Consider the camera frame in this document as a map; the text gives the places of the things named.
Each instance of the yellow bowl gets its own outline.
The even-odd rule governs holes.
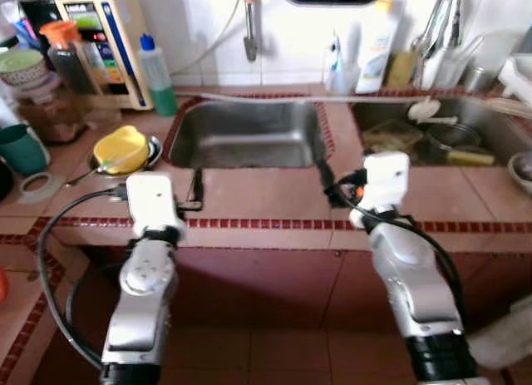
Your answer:
[[[123,126],[103,137],[94,146],[94,156],[100,165],[112,165],[109,174],[131,173],[138,170],[149,154],[146,137],[134,126]]]

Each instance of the teal mug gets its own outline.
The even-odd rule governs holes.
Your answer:
[[[43,171],[50,159],[33,129],[24,124],[0,130],[0,156],[21,175]]]

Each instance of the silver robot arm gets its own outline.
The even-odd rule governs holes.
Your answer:
[[[370,155],[358,206],[386,220],[403,220],[397,209],[408,182],[408,156]],[[453,293],[436,267],[435,251],[421,236],[353,210],[353,225],[369,235],[373,266],[384,282],[418,383],[489,385],[478,377]]]
[[[105,385],[157,384],[169,306],[177,289],[174,252],[185,237],[175,211],[170,178],[139,173],[126,182],[134,231],[139,237],[120,272],[121,295],[101,355]]]

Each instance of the blue bottle cap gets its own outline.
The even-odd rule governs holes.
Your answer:
[[[142,48],[144,51],[155,50],[155,42],[153,41],[153,37],[146,33],[140,36],[140,48]]]

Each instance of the double sink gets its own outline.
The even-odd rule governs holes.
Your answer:
[[[384,121],[407,121],[410,105],[357,103],[352,113],[362,134]],[[507,115],[487,109],[481,100],[441,99],[438,116],[457,116],[460,123],[475,130],[482,148],[498,165],[505,165],[517,152],[532,149],[522,129]],[[323,163],[327,156],[318,110],[304,101],[202,102],[185,113],[170,149],[174,165],[194,169],[309,167]]]

